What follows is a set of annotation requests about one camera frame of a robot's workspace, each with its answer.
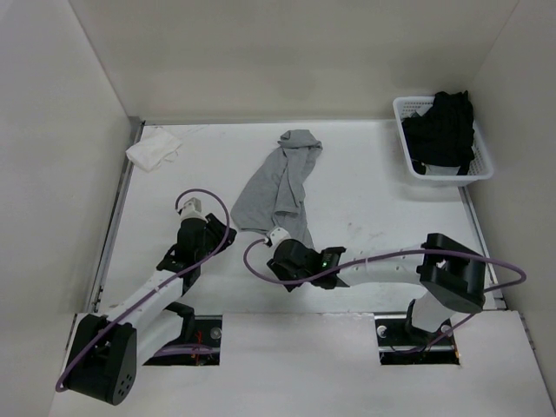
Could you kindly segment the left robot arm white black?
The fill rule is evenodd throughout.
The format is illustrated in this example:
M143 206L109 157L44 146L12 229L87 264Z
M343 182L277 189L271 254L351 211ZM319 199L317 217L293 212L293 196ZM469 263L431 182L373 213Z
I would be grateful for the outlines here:
M200 277L202 264L235 237L212 214L182 218L175 244L146 283L108 313L88 314L78 323L56 391L121 404L143 363L170 342L182 347L194 339L194 311L179 299Z

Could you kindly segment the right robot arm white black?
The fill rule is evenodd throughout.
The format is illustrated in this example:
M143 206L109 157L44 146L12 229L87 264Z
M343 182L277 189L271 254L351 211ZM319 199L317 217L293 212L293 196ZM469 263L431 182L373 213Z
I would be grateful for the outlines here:
M402 255L382 261L367 261L363 251L343 247L317 252L293 239L284 228L267 233L273 256L267 266L286 283L287 291L297 288L296 280L321 272L327 274L311 284L326 290L351 288L368 283L405 283L426 292L410 301L403 334L415 344L431 341L455 314L483 311L486 264L448 255Z

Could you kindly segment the grey tank top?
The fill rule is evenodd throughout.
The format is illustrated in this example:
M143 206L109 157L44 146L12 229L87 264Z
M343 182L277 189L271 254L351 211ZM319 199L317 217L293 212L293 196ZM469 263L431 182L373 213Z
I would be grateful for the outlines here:
M321 142L307 129L282 134L278 147L248 180L231 209L236 227L261 235L280 227L293 239L312 248L304 182L321 152Z

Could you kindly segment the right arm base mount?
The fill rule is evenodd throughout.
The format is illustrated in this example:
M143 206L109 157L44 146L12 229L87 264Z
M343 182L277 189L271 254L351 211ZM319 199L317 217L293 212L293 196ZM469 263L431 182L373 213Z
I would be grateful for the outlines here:
M415 328L411 317L414 304L415 300L412 300L404 315L379 314L374 317L381 365L459 365L459 354L452 334L432 344L451 328L450 318L433 332Z

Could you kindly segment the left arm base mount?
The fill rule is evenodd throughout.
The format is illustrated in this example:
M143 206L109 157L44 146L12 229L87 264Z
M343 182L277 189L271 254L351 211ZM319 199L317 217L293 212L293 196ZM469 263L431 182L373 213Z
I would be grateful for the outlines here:
M164 309L182 319L181 333L166 343L162 350L172 354L156 354L144 366L205 367L220 365L222 344L222 316L197 315L195 310L179 302Z

